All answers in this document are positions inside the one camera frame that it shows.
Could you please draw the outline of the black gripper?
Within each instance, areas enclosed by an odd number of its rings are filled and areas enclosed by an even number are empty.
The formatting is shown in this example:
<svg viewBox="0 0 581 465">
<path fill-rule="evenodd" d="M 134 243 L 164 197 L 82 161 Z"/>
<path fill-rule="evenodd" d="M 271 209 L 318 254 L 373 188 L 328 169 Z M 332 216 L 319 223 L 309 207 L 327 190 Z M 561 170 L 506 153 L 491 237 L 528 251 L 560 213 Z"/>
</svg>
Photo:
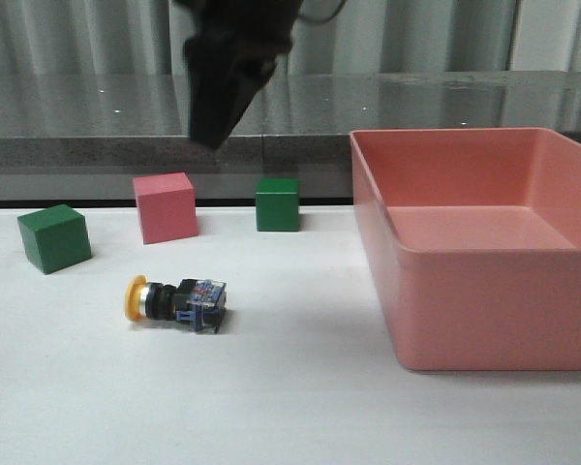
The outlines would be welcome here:
<svg viewBox="0 0 581 465">
<path fill-rule="evenodd" d="M 180 1 L 195 33 L 184 43 L 189 138 L 218 149 L 292 47 L 300 1 Z"/>
</svg>

